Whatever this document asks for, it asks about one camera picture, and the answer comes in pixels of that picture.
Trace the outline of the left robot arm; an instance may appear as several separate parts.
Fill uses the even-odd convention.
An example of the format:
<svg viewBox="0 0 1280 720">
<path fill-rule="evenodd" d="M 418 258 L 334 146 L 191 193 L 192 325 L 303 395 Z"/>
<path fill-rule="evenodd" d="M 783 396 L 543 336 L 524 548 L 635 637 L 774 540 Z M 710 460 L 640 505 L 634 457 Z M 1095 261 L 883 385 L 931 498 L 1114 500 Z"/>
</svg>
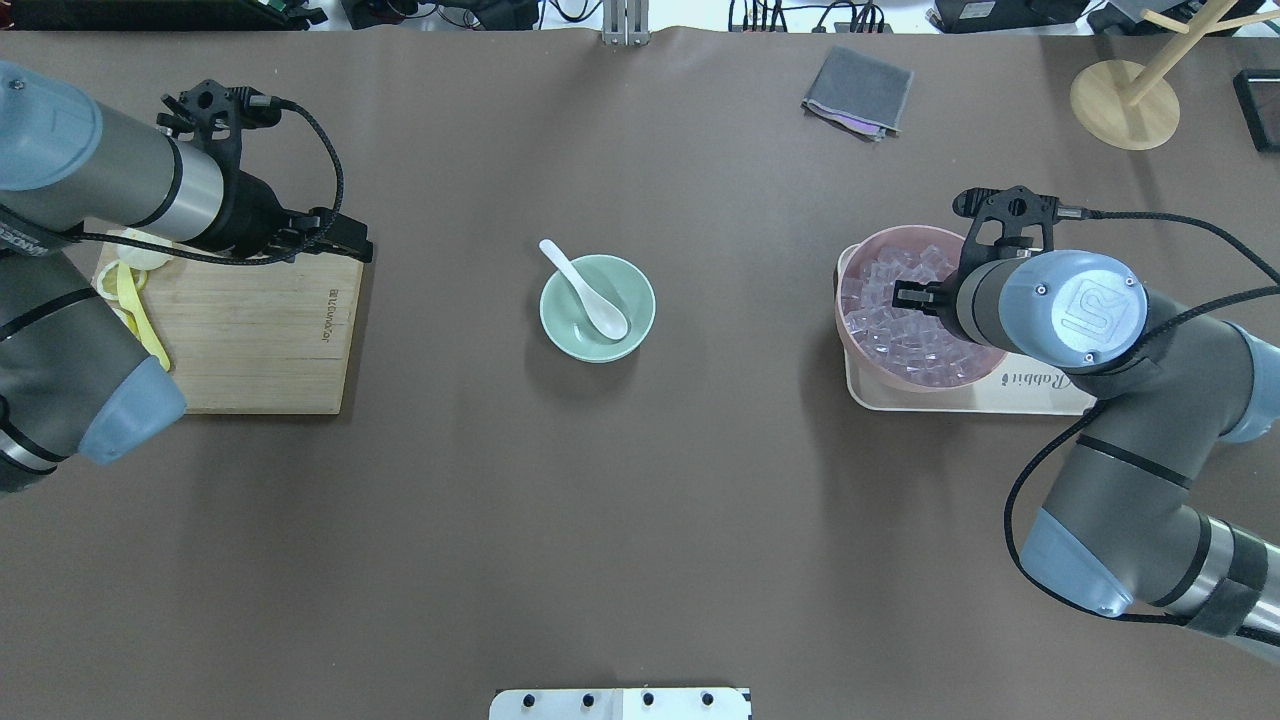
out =
<svg viewBox="0 0 1280 720">
<path fill-rule="evenodd" d="M 367 227 L 342 213 L 346 178 L 300 104 L 206 79 L 145 124 L 82 88 L 1 65 L 1 487 L 20 492 L 81 455 L 114 462 L 186 411 L 175 380 L 68 258 L 88 220 L 142 231 L 148 249 L 224 266 L 302 252 L 370 263 Z M 335 172 L 326 208 L 283 208 L 241 165 L 242 135 L 302 117 Z"/>
</svg>

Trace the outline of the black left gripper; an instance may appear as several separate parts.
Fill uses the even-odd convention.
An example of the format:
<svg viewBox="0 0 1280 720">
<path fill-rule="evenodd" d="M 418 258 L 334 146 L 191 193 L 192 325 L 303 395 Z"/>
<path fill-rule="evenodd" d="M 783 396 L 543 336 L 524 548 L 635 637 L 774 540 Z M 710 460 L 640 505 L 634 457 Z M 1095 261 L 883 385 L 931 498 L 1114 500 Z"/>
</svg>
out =
<svg viewBox="0 0 1280 720">
<path fill-rule="evenodd" d="M 283 208 L 264 181 L 246 172 L 236 174 L 215 222 L 205 231 L 205 250 L 221 258 L 276 256 L 302 247 L 323 227 L 325 252 L 369 264 L 375 243 L 369 228 L 330 208 L 307 213 Z"/>
</svg>

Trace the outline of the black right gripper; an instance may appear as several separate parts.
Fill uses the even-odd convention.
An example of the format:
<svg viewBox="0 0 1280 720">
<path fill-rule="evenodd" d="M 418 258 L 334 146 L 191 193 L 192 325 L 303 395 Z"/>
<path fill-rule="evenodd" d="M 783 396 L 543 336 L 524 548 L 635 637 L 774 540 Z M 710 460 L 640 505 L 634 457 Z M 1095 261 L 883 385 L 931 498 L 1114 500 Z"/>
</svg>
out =
<svg viewBox="0 0 1280 720">
<path fill-rule="evenodd" d="M 940 319 L 943 328 L 952 336 L 974 336 L 977 282 L 972 279 L 975 270 L 956 270 L 942 282 L 929 283 L 925 290 L 932 300 L 927 304 L 927 314 Z"/>
</svg>

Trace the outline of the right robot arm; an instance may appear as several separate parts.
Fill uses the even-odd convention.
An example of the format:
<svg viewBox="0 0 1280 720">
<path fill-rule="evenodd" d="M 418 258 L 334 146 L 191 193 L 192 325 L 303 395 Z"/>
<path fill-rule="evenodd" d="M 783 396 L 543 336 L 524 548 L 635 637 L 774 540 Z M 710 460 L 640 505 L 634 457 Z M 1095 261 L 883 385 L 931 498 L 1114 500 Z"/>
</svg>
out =
<svg viewBox="0 0 1280 720">
<path fill-rule="evenodd" d="M 1220 443 L 1277 418 L 1277 348 L 1147 290 L 1080 250 L 983 259 L 940 283 L 901 284 L 956 337 L 1068 374 L 1094 406 L 1021 544 L 1010 553 L 1078 611 L 1181 626 L 1277 660 L 1277 546 L 1189 503 Z"/>
</svg>

